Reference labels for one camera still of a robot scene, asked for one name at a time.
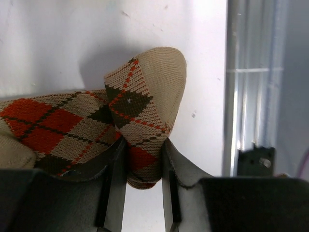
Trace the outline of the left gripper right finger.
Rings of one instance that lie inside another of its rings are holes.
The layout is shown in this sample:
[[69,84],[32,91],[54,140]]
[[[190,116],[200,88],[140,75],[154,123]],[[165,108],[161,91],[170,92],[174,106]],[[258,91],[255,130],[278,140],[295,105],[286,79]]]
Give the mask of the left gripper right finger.
[[162,146],[163,206],[168,232],[306,232],[309,184],[279,176],[214,177]]

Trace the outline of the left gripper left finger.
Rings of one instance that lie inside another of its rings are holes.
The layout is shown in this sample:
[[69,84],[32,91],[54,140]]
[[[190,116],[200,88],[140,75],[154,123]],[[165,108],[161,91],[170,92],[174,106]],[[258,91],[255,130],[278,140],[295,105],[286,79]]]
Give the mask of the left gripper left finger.
[[119,232],[125,194],[126,141],[118,139],[63,178],[38,170],[0,172],[3,232]]

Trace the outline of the orange green argyle sock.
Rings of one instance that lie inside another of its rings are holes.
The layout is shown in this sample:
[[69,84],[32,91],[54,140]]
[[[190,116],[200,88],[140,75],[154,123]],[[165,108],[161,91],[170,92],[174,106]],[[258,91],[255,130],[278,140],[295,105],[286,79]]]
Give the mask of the orange green argyle sock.
[[161,147],[185,83],[184,55],[157,47],[107,74],[104,89],[1,101],[0,166],[86,180],[106,165],[104,151],[123,137],[127,182],[150,189],[162,177]]

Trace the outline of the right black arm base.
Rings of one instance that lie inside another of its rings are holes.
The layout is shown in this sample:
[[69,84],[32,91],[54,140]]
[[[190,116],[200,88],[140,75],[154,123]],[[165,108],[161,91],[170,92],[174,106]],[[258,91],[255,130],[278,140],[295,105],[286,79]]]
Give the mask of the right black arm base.
[[274,173],[276,149],[273,147],[256,147],[238,154],[237,176],[270,177]]

